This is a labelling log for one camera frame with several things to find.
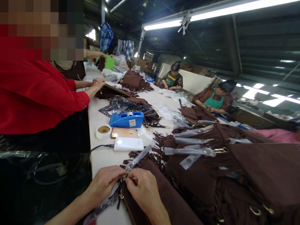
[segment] tape roll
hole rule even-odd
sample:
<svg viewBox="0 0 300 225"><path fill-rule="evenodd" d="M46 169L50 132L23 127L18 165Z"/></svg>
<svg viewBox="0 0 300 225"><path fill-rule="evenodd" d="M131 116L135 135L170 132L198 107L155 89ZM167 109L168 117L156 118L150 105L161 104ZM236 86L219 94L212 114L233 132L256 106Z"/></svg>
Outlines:
<svg viewBox="0 0 300 225"><path fill-rule="evenodd" d="M133 112L128 112L127 116L133 116Z"/></svg>
<svg viewBox="0 0 300 225"><path fill-rule="evenodd" d="M96 137L99 139L106 139L110 137L112 128L108 124L102 124L96 129Z"/></svg>

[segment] whiteboard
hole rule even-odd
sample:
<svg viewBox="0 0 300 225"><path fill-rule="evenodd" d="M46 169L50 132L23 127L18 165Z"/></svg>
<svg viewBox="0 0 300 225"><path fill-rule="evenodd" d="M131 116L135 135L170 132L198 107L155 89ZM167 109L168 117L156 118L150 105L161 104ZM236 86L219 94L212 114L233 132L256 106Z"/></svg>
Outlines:
<svg viewBox="0 0 300 225"><path fill-rule="evenodd" d="M159 71L159 78L163 78L167 72L170 71L171 66L163 63ZM192 93L193 95L203 91L204 88L211 82L212 78L205 77L196 73L188 72L185 70L179 70L179 73L183 78L183 89Z"/></svg>

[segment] white power bank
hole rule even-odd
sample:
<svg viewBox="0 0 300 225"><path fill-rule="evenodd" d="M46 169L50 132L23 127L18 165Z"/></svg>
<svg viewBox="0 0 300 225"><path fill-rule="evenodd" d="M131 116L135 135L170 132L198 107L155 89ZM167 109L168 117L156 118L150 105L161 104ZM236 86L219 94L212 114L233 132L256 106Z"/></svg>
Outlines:
<svg viewBox="0 0 300 225"><path fill-rule="evenodd" d="M132 137L117 137L115 151L142 151L144 150L143 139Z"/></svg>

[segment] gold phone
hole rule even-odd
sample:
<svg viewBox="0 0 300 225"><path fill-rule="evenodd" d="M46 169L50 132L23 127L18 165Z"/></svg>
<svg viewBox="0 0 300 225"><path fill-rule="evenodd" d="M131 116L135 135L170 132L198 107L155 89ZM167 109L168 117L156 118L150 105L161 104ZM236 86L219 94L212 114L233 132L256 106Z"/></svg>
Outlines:
<svg viewBox="0 0 300 225"><path fill-rule="evenodd" d="M111 138L123 137L123 138L138 138L138 130L130 128L113 127Z"/></svg>

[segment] ceiling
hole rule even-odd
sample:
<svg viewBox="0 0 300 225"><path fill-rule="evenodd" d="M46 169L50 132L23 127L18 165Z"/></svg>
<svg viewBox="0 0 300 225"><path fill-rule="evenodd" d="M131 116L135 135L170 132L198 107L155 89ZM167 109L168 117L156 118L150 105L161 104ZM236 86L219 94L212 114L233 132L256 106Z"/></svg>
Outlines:
<svg viewBox="0 0 300 225"><path fill-rule="evenodd" d="M134 40L136 46L143 23L218 2L127 0L110 13L120 1L106 3L106 21L117 37ZM87 24L100 24L101 1L84 0L84 13ZM178 29L147 31L143 46L147 51L186 56L190 64L228 77L269 85L279 83L295 92L300 89L300 66L296 68L300 63L300 2L237 13L234 18L228 15L194 21L184 36Z"/></svg>

